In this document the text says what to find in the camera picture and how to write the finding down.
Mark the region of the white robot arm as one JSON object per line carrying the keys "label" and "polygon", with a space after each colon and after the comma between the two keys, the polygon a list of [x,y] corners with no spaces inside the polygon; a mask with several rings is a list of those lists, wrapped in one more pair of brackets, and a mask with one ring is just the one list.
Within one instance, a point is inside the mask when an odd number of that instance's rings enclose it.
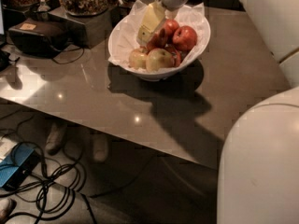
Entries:
{"label": "white robot arm", "polygon": [[221,153],[217,224],[299,224],[299,0],[239,0],[289,90],[244,113]]}

